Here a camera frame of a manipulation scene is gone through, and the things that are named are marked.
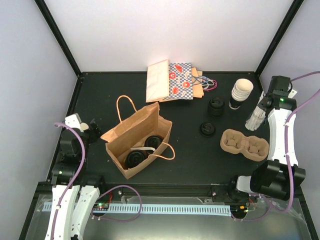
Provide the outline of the large brown paper bag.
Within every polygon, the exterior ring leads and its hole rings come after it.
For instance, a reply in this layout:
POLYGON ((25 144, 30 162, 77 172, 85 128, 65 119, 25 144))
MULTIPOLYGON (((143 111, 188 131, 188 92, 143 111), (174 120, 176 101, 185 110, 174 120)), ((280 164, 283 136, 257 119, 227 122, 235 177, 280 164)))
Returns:
POLYGON ((146 105, 137 110, 134 102, 127 95, 121 95, 116 100, 116 110, 119 124, 102 134, 100 137, 106 142, 106 152, 111 157, 113 163, 126 179, 135 176, 156 158, 171 161, 175 158, 174 148, 169 144, 173 123, 160 116, 160 105, 158 102, 146 105), (127 98, 135 113, 126 119, 121 118, 119 101, 127 98), (133 147, 141 147, 150 136, 162 138, 160 146, 137 166, 129 167, 125 161, 133 147))

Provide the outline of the black coffee cup lid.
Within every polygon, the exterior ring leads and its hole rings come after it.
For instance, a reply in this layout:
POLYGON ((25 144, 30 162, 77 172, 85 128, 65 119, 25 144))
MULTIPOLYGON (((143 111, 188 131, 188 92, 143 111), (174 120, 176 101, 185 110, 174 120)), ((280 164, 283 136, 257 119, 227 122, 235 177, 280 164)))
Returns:
POLYGON ((145 142, 144 146, 149 148, 154 148, 155 150, 161 145, 163 139, 158 135, 149 136, 145 142))

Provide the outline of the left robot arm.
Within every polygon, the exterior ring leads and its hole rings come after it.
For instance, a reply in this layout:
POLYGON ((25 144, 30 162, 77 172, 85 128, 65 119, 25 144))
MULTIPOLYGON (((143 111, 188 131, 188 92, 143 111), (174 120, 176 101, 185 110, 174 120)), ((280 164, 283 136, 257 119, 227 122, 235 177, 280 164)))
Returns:
POLYGON ((108 192, 102 176, 86 172, 89 145, 101 133, 94 121, 86 124, 76 113, 56 126, 65 130, 60 136, 57 162, 51 170, 52 206, 45 239, 81 240, 95 201, 108 192))

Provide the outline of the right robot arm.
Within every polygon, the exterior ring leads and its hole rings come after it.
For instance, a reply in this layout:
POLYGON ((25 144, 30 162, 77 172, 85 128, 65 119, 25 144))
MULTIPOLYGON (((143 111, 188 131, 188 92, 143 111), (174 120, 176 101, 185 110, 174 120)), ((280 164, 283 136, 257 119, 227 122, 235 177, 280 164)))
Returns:
POLYGON ((256 193, 291 201, 297 187, 304 181, 306 170, 299 167, 295 153, 294 124, 297 102, 273 93, 262 96, 257 107, 265 112, 269 124, 267 160, 250 176, 238 176, 228 187, 228 198, 240 201, 246 193, 256 193))

